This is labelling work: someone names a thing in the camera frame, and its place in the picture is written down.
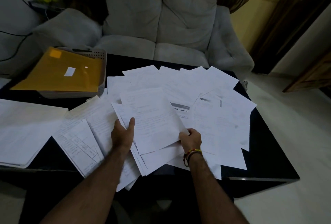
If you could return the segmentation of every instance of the black table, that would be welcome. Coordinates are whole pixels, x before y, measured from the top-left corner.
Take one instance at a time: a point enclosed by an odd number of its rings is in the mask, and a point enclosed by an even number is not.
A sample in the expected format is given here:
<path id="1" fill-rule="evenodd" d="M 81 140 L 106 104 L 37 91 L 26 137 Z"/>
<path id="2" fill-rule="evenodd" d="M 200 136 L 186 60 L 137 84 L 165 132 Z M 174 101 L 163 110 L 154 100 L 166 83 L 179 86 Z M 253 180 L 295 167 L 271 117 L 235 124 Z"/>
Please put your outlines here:
<path id="1" fill-rule="evenodd" d="M 181 67 L 195 68 L 188 65 L 108 54 L 106 74 L 107 76 L 122 76 L 122 71 L 153 64 L 158 69 L 161 65 L 177 70 Z M 86 101 L 86 98 L 46 99 L 36 91 L 9 90 L 10 87 L 24 79 L 32 68 L 33 66 L 2 88 L 0 98 L 65 107 L 69 110 Z M 225 72 L 235 77 L 233 72 Z M 234 89 L 249 99 L 240 83 Z M 219 183 L 231 192 L 233 197 L 243 197 L 300 179 L 257 109 L 254 109 L 250 115 L 250 151 L 242 150 L 242 152 L 247 170 L 221 166 L 222 181 Z M 30 188 L 47 190 L 52 187 L 56 197 L 61 199 L 83 178 L 54 139 L 50 138 L 28 168 L 0 167 L 0 179 L 28 190 Z M 154 198 L 172 198 L 192 186 L 189 171 L 164 165 L 149 176 L 139 177 L 129 192 L 121 190 L 117 193 L 117 197 L 126 198 L 132 195 L 147 197 L 149 195 Z"/>

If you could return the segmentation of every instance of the bracelet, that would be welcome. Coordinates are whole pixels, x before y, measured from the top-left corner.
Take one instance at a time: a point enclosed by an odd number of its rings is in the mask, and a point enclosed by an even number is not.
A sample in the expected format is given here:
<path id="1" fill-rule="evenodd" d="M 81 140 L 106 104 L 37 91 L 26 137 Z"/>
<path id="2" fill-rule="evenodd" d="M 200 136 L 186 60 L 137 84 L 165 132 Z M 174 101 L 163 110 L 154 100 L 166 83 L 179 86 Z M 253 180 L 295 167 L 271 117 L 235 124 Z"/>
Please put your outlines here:
<path id="1" fill-rule="evenodd" d="M 189 166 L 189 160 L 190 160 L 190 157 L 191 155 L 193 155 L 194 153 L 200 153 L 202 155 L 202 151 L 200 149 L 191 149 L 189 150 L 188 152 L 184 153 L 184 157 L 183 157 L 183 162 L 184 162 L 184 165 L 186 167 Z"/>

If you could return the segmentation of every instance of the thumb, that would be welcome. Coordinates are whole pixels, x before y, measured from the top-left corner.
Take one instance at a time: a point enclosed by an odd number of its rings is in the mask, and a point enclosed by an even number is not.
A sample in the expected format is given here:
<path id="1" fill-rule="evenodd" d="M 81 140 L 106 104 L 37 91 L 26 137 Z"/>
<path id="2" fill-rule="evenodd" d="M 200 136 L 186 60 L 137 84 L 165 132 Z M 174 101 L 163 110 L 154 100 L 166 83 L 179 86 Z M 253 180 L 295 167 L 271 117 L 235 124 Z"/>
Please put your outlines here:
<path id="1" fill-rule="evenodd" d="M 130 131 L 134 131 L 134 123 L 135 123 L 135 119 L 131 118 L 129 122 L 129 127 L 127 129 Z"/>
<path id="2" fill-rule="evenodd" d="M 184 132 L 180 132 L 180 133 L 179 133 L 179 139 L 180 139 L 180 140 L 184 140 L 184 139 L 186 139 L 186 138 L 188 138 L 188 135 L 187 135 L 186 133 L 184 133 Z"/>

